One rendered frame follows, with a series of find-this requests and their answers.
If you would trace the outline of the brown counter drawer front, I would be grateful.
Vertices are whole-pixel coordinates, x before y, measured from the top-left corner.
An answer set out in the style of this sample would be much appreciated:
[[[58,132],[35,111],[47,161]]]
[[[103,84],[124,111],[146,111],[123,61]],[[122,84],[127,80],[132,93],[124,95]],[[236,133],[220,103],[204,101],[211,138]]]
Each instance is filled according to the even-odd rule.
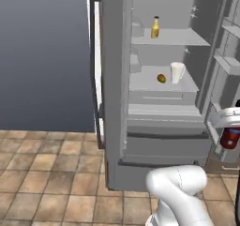
[[[205,170],[207,173],[210,174],[232,174],[232,175],[238,175],[239,171],[225,171],[221,167],[237,167],[240,166],[240,157],[235,163],[226,163],[226,162],[220,162],[214,158],[209,158],[207,160],[207,163],[205,165]]]

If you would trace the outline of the grey crisper drawer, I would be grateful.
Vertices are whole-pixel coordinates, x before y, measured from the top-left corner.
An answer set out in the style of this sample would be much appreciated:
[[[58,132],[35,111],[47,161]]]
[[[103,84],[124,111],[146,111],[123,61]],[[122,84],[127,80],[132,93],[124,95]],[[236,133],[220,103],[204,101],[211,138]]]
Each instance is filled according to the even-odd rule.
[[[196,92],[131,91],[129,102],[149,105],[194,105]]]

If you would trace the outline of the white jug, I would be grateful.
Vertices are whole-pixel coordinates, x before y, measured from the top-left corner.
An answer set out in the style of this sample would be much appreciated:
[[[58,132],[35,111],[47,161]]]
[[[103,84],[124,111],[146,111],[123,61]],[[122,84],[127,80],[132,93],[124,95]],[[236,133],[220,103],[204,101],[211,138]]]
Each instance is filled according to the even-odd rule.
[[[181,62],[172,62],[171,63],[171,74],[172,74],[172,83],[179,83],[183,78],[185,73],[186,66]]]

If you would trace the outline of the yellow bottle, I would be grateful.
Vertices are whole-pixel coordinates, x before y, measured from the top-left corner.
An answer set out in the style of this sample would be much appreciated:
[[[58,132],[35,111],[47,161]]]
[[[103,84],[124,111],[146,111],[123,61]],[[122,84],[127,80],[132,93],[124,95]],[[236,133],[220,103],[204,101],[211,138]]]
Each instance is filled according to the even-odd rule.
[[[159,17],[154,18],[154,22],[151,29],[151,38],[158,38],[159,35]]]

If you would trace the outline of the grey fridge shelf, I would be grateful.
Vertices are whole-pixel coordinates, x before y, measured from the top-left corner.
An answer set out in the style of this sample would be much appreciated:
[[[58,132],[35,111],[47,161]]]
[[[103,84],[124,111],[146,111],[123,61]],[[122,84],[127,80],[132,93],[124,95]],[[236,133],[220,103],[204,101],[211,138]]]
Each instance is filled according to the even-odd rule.
[[[165,83],[160,83],[158,81],[159,74],[165,76]],[[187,71],[185,71],[184,76],[179,83],[172,83],[171,68],[166,66],[142,66],[141,72],[130,74],[129,87],[133,91],[199,91],[199,88]]]
[[[142,37],[133,37],[134,45],[209,46],[193,29],[161,29],[158,38],[151,38],[151,29],[145,28]]]

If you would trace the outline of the grey fridge door with bins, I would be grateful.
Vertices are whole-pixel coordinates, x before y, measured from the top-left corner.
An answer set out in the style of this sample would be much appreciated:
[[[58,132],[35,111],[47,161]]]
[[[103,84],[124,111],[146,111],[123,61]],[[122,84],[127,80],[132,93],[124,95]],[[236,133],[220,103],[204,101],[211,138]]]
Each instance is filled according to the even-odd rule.
[[[207,72],[202,98],[202,112],[213,141],[210,156],[220,162],[235,163],[239,156],[228,153],[221,159],[223,149],[219,140],[223,128],[215,128],[211,123],[214,113],[235,106],[240,99],[240,0],[225,0],[220,11],[218,35],[214,39],[214,51],[211,53],[211,65]]]

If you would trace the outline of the white fridge door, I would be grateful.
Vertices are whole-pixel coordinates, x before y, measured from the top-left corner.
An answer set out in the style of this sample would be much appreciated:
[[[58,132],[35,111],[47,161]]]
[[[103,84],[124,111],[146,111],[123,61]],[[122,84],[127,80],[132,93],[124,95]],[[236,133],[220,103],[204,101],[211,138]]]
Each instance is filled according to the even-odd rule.
[[[90,0],[87,2],[88,29],[90,40]],[[97,106],[102,103],[101,96],[101,47],[100,47],[100,30],[99,30],[99,3],[95,3],[95,80],[97,89]]]

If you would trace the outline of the grey fridge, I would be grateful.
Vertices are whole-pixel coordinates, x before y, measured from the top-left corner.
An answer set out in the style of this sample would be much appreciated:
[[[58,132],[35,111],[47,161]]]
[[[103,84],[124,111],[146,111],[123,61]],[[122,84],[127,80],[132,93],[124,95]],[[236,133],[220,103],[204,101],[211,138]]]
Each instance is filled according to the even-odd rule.
[[[225,0],[101,0],[102,112],[107,185],[113,190],[143,191],[145,177],[155,168],[122,165],[129,133],[199,135],[208,132],[202,98],[218,36]],[[193,29],[209,46],[134,45],[159,17],[161,29]],[[149,105],[129,102],[131,73],[142,66],[171,67],[181,62],[199,91],[194,105]]]

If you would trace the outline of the grey freezer drawer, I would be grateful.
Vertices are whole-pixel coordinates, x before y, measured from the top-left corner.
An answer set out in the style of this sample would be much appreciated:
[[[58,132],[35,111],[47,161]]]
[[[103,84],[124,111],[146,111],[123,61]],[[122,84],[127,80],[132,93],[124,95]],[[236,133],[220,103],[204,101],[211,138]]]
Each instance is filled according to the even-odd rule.
[[[119,159],[122,165],[145,167],[194,164],[204,166],[212,140],[207,134],[157,135],[129,133],[127,147]]]

